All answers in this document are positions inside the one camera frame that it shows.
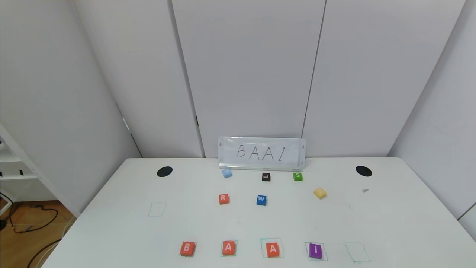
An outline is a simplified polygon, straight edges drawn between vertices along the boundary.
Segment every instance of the white sign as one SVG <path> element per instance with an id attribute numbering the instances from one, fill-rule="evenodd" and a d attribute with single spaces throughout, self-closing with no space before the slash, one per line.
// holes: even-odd
<path id="1" fill-rule="evenodd" d="M 220 168 L 302 170 L 306 141 L 290 138 L 220 137 Z"/>

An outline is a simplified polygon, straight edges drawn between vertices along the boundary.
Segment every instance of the white table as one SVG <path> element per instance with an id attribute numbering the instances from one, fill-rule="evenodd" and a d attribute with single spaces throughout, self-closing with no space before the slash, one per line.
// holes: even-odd
<path id="1" fill-rule="evenodd" d="M 157 177 L 163 166 L 172 174 Z M 474 240 L 399 158 L 311 158 L 301 182 L 261 173 L 225 179 L 217 159 L 128 159 L 43 267 L 476 267 Z M 219 205 L 223 193 L 230 203 Z M 279 238 L 284 257 L 264 258 L 261 238 Z M 232 239 L 237 255 L 221 257 Z M 197 243 L 194 257 L 179 255 L 183 241 Z M 323 243 L 326 260 L 309 259 L 305 242 Z"/>

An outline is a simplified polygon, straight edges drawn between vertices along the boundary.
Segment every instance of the white wall panel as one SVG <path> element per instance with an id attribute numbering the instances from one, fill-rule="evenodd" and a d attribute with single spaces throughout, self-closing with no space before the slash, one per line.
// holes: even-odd
<path id="1" fill-rule="evenodd" d="M 386 156 L 464 0 L 329 0 L 303 138 L 307 156 Z"/>
<path id="2" fill-rule="evenodd" d="M 476 202 L 475 48 L 476 1 L 469 0 L 389 154 L 401 157 L 456 218 Z"/>
<path id="3" fill-rule="evenodd" d="M 144 157 L 202 157 L 167 0 L 73 0 Z"/>
<path id="4" fill-rule="evenodd" d="M 219 136 L 300 138 L 324 0 L 173 0 L 206 157 Z"/>
<path id="5" fill-rule="evenodd" d="M 139 157 L 69 1 L 0 1 L 0 122 L 2 138 L 76 216 Z"/>

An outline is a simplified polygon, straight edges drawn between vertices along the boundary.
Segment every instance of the green letter block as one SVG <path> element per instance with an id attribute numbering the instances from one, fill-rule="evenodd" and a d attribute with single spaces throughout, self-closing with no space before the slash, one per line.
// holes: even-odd
<path id="1" fill-rule="evenodd" d="M 302 181 L 302 174 L 300 172 L 293 173 L 294 181 Z"/>

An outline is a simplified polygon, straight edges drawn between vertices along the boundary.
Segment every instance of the purple letter block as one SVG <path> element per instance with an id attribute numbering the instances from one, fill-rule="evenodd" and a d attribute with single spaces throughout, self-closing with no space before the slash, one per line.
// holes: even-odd
<path id="1" fill-rule="evenodd" d="M 322 247 L 318 244 L 309 244 L 309 257 L 322 259 Z"/>

